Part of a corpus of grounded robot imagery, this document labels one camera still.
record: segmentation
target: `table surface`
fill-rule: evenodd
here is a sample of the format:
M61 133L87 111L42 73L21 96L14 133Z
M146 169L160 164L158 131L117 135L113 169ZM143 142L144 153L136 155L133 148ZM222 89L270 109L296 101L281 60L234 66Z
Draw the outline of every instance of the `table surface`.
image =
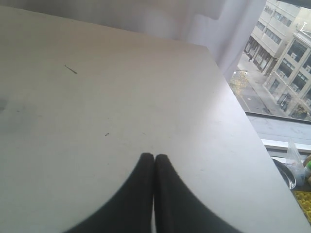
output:
M142 152L243 232L310 232L205 47L7 7L0 31L0 232L72 227Z

